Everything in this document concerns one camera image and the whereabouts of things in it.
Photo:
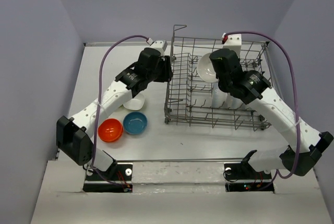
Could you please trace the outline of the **blue bowl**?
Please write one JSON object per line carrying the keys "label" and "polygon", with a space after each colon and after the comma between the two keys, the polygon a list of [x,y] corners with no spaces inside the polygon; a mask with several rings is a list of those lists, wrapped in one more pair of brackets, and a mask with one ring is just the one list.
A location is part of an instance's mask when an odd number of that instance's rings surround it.
{"label": "blue bowl", "polygon": [[131,135],[143,133],[148,125],[147,117],[141,112],[131,112],[123,119],[124,130]]}

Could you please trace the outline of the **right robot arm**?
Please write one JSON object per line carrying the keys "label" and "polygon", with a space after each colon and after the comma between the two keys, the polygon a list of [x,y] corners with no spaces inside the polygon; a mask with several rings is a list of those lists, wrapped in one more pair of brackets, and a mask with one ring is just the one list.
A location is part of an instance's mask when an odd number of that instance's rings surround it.
{"label": "right robot arm", "polygon": [[256,70],[244,71],[235,51],[219,49],[209,55],[220,90],[240,99],[262,115],[287,141],[267,151],[252,150],[242,160],[246,178],[258,172],[287,169],[306,175],[333,141],[329,132],[319,132],[302,120],[277,94],[270,81]]}

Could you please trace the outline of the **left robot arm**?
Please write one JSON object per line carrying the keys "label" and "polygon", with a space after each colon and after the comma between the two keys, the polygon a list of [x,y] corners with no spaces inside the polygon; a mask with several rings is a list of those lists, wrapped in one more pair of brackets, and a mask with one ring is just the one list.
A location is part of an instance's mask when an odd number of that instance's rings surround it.
{"label": "left robot arm", "polygon": [[136,97],[150,82],[169,82],[173,76],[171,60],[154,48],[144,48],[136,62],[121,71],[105,92],[70,116],[62,116],[56,123],[56,144],[79,166],[89,165],[101,178],[111,179],[117,161],[97,148],[97,129],[124,103]]}

